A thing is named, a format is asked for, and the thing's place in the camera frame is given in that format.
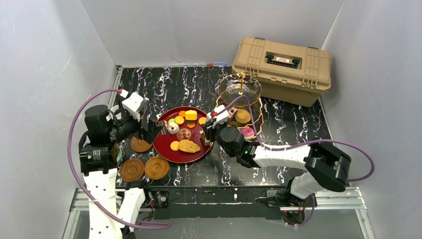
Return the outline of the dark red round tray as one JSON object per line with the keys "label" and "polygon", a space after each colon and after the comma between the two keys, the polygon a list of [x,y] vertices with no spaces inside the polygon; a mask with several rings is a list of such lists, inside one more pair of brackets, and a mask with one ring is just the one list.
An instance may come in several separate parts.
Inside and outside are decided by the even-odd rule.
{"label": "dark red round tray", "polygon": [[[175,119],[177,116],[179,116],[179,112],[181,111],[188,111],[188,110],[194,110],[197,112],[197,119],[200,119],[202,117],[205,117],[207,114],[197,108],[189,107],[189,106],[183,106],[183,107],[176,107],[171,110],[168,110],[160,115],[158,118],[159,121],[165,120],[166,122],[169,122],[170,119]],[[163,157],[164,159],[174,162],[174,163],[190,163],[197,161],[205,155],[210,152],[212,149],[212,143],[209,145],[204,145],[201,139],[201,131],[202,127],[199,124],[199,121],[197,120],[195,123],[195,126],[193,128],[190,128],[187,126],[187,123],[184,122],[182,125],[179,125],[179,131],[176,134],[166,134],[162,135],[159,133],[156,137],[156,139],[153,142],[154,149],[157,151],[157,153]],[[199,151],[193,153],[193,152],[184,152],[181,150],[174,151],[171,149],[171,143],[174,141],[180,141],[180,140],[189,140],[192,141],[194,144],[199,146]]]}

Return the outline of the pink frosted donut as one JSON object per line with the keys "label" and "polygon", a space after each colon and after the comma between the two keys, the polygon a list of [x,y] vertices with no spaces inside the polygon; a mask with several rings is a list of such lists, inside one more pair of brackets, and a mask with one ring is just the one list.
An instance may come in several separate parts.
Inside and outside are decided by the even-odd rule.
{"label": "pink frosted donut", "polygon": [[251,140],[255,137],[255,132],[253,128],[245,127],[245,128],[241,128],[239,131],[241,134],[243,134],[246,140]]}

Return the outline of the small decorated white cake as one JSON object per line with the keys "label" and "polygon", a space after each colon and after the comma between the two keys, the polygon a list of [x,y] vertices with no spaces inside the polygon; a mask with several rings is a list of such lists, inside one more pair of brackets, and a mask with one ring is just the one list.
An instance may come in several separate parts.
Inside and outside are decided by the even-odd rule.
{"label": "small decorated white cake", "polygon": [[201,136],[202,145],[204,147],[209,146],[211,142],[207,139],[206,134],[203,130],[200,131],[200,136]]}

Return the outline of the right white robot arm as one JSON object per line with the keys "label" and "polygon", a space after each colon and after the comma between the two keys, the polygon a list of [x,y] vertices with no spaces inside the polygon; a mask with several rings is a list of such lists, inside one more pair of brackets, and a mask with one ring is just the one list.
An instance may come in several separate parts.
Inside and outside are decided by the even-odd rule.
{"label": "right white robot arm", "polygon": [[286,193],[298,199],[303,200],[323,189],[345,191],[351,158],[329,142],[316,140],[293,149],[269,149],[259,142],[245,140],[232,126],[210,124],[202,128],[204,139],[217,142],[229,157],[246,168],[277,166],[304,170],[304,174],[294,177],[286,187]]}

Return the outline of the wooden coaster lower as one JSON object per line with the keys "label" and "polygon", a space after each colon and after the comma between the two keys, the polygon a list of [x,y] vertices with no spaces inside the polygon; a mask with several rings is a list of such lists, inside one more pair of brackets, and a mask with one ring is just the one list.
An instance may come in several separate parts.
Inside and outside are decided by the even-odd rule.
{"label": "wooden coaster lower", "polygon": [[140,159],[131,158],[121,165],[119,172],[125,182],[138,180],[144,175],[144,163]]}

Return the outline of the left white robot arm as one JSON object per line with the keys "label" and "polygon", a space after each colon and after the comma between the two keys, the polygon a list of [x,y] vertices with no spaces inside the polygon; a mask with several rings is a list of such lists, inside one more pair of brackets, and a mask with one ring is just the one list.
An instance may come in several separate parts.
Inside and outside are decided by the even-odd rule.
{"label": "left white robot arm", "polygon": [[144,203],[144,183],[126,188],[120,205],[116,203],[119,144],[135,134],[152,143],[160,127],[156,119],[142,119],[144,105],[122,103],[110,110],[97,105],[85,111],[87,131],[79,142],[79,159],[89,198],[91,239],[134,239],[136,219]]}

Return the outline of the wooden coaster upper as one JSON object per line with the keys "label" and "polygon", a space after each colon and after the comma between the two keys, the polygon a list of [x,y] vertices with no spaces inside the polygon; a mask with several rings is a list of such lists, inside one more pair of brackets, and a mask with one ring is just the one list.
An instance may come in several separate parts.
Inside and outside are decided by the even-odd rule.
{"label": "wooden coaster upper", "polygon": [[133,136],[130,141],[130,146],[135,152],[143,153],[148,151],[152,147],[152,144],[149,144],[145,140],[138,139],[137,137]]}

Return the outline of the yellow cake slice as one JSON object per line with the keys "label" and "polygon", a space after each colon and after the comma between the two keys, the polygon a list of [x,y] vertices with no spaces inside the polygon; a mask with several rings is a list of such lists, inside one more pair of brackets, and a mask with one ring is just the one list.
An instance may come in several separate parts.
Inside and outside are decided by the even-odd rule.
{"label": "yellow cake slice", "polygon": [[198,118],[198,113],[196,110],[187,110],[185,111],[185,120],[186,121],[196,121]]}

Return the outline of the white cream puff with cherry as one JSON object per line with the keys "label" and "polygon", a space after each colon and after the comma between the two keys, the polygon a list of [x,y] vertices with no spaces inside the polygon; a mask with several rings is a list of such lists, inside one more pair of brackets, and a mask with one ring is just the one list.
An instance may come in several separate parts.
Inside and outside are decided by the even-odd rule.
{"label": "white cream puff with cherry", "polygon": [[177,123],[170,122],[167,124],[167,131],[169,134],[177,134],[179,130],[179,125]]}

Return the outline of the chocolate layered cake slice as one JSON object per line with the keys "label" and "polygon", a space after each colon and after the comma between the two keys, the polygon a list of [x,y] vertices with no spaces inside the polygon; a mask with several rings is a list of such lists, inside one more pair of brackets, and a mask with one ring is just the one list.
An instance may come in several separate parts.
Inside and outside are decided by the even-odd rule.
{"label": "chocolate layered cake slice", "polygon": [[157,121],[156,125],[161,127],[161,130],[160,130],[161,135],[168,134],[168,122],[166,120]]}

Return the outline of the three-tier glass cake stand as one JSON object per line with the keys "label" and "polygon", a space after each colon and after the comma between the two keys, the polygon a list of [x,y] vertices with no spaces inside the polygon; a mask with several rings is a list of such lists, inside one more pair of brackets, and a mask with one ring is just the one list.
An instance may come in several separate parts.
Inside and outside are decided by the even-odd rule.
{"label": "three-tier glass cake stand", "polygon": [[228,104],[233,103],[231,107],[249,111],[251,114],[250,122],[240,124],[236,121],[234,115],[232,117],[229,116],[227,124],[236,127],[238,130],[245,127],[253,128],[256,137],[261,132],[261,127],[264,122],[261,92],[261,84],[246,72],[231,74],[219,82],[216,106],[227,106]]}

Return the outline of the tan plastic toolbox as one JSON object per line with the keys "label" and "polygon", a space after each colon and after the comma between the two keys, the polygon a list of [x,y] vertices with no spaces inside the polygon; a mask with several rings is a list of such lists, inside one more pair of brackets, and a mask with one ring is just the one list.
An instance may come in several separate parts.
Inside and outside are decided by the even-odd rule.
{"label": "tan plastic toolbox", "polygon": [[261,84],[261,96],[312,107],[331,88],[331,53],[313,47],[244,37],[232,72],[246,73]]}

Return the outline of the large flat brown cookie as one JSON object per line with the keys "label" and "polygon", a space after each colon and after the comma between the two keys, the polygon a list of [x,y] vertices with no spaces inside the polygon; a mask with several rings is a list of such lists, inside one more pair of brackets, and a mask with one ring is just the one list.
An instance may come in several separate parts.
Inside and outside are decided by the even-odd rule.
{"label": "large flat brown cookie", "polygon": [[201,147],[191,140],[183,139],[179,141],[179,150],[186,153],[196,153],[201,151]]}

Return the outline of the wooden coaster middle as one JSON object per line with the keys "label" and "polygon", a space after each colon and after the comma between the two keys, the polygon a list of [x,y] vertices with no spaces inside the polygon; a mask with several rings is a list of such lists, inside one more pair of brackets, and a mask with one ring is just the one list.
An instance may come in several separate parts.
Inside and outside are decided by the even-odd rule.
{"label": "wooden coaster middle", "polygon": [[160,180],[168,174],[169,162],[160,156],[151,157],[146,161],[144,172],[149,179]]}

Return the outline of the orange muffin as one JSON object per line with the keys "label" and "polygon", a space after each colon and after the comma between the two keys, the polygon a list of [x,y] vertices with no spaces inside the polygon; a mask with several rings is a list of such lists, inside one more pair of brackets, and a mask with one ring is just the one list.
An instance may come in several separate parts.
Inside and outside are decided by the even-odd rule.
{"label": "orange muffin", "polygon": [[251,114],[244,109],[238,109],[235,114],[235,119],[240,124],[246,124],[251,121]]}

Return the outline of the round yellow biscuit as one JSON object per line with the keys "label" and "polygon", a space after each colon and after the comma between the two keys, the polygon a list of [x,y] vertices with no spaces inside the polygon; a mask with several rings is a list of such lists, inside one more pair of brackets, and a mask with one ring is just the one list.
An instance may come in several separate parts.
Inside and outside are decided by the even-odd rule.
{"label": "round yellow biscuit", "polygon": [[178,124],[178,125],[183,125],[183,124],[184,124],[184,122],[185,122],[184,117],[182,117],[182,116],[176,116],[176,117],[175,117],[175,123],[176,123],[176,124]]}

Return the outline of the mint green cup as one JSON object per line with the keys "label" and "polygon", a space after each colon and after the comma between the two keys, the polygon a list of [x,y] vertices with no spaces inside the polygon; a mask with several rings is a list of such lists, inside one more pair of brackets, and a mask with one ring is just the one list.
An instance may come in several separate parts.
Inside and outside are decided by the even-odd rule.
{"label": "mint green cup", "polygon": [[119,152],[118,152],[118,155],[117,155],[117,158],[116,158],[116,162],[117,163],[121,162],[122,158],[123,158],[123,150],[121,148],[119,148]]}

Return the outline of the wooden coaster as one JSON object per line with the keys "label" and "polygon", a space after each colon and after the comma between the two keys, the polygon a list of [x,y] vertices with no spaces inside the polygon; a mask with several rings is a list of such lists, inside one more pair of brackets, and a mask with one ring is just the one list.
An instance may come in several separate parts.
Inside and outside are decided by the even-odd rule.
{"label": "wooden coaster", "polygon": [[121,165],[119,172],[125,182],[138,180],[144,175],[144,163],[140,159],[131,158]]}
{"label": "wooden coaster", "polygon": [[145,140],[138,139],[137,137],[133,136],[130,141],[130,146],[135,152],[143,153],[148,151],[152,147],[152,144],[149,144]]}
{"label": "wooden coaster", "polygon": [[149,179],[160,180],[168,174],[169,162],[160,156],[151,157],[146,161],[144,172]]}

